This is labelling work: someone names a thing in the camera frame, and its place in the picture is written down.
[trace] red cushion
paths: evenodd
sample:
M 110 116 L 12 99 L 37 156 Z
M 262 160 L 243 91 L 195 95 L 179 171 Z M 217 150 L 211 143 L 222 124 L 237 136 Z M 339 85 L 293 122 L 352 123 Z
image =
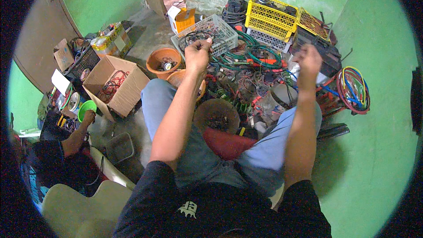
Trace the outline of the red cushion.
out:
M 223 160 L 237 158 L 243 151 L 250 149 L 257 142 L 254 139 L 212 128 L 207 128 L 204 131 L 203 138 L 209 148 Z

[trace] yellow plastic crate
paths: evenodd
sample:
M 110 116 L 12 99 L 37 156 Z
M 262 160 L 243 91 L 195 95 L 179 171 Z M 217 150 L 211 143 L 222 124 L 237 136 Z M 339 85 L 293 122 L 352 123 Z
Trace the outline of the yellow plastic crate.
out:
M 314 35 L 319 35 L 323 40 L 327 38 L 327 30 L 320 26 L 320 23 L 308 13 L 304 8 L 299 8 L 298 26 L 311 32 Z
M 279 0 L 269 0 L 269 1 L 273 1 L 278 7 L 290 6 L 295 8 L 297 10 L 297 17 L 298 17 L 298 8 L 288 5 L 287 3 L 283 3 Z M 298 20 L 297 17 L 293 17 L 282 11 L 273 9 L 271 7 L 263 6 L 255 2 L 256 0 L 248 1 L 247 16 L 251 16 L 256 19 L 272 23 L 290 32 L 295 32 L 295 30 L 297 29 L 297 20 Z
M 279 40 L 283 40 L 284 42 L 288 42 L 289 37 L 292 34 L 292 32 L 286 29 L 283 29 L 267 21 L 256 19 L 250 16 L 247 16 L 247 19 L 245 20 L 245 26 L 247 28 L 255 29 L 259 32 L 266 33 L 267 35 L 273 36 Z

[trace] leg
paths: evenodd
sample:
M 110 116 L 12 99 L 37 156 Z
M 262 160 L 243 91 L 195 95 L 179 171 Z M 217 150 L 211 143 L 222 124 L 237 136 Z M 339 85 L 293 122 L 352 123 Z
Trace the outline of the leg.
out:
M 317 103 L 315 106 L 316 134 L 318 134 L 321 111 Z M 272 197 L 283 184 L 285 145 L 296 109 L 297 107 L 294 107 L 281 114 L 272 132 L 237 159 L 242 171 L 249 180 L 258 185 L 258 190 L 266 197 Z
M 176 89 L 167 81 L 153 79 L 141 92 L 145 124 L 151 140 L 160 125 L 161 120 L 172 103 Z M 179 158 L 176 169 L 176 184 L 179 188 L 191 183 L 206 180 L 218 168 L 220 158 L 210 150 L 193 125 L 184 153 Z

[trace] yellow wire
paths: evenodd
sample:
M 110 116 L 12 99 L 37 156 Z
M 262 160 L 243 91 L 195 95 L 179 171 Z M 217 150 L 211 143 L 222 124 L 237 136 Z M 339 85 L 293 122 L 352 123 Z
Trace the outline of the yellow wire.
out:
M 343 85 L 343 88 L 345 89 L 345 69 L 346 68 L 351 68 L 351 69 L 354 69 L 354 70 L 356 70 L 359 74 L 360 74 L 360 76 L 361 76 L 361 82 L 362 82 L 362 85 L 363 85 L 363 89 L 364 89 L 364 95 L 363 95 L 363 100 L 360 100 L 360 102 L 364 105 L 364 103 L 366 102 L 366 87 L 365 87 L 365 84 L 364 84 L 364 78 L 363 78 L 363 75 L 361 74 L 361 72 L 357 69 L 357 68 L 355 68 L 355 67 L 352 67 L 352 66 L 346 66 L 346 67 L 344 67 L 344 68 L 342 68 L 342 85 Z

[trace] hand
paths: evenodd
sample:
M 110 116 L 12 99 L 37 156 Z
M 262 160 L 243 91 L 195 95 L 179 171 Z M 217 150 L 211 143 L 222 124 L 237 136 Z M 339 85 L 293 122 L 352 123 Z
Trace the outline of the hand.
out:
M 209 64 L 209 49 L 212 39 L 197 40 L 185 48 L 186 72 L 194 75 L 202 74 Z
M 297 62 L 300 67 L 297 81 L 299 90 L 314 91 L 316 77 L 323 62 L 316 48 L 309 44 L 302 46 L 301 51 L 295 54 L 292 61 Z
M 84 114 L 84 119 L 82 120 L 83 124 L 86 124 L 87 126 L 94 123 L 96 120 L 96 113 L 92 110 L 87 110 Z

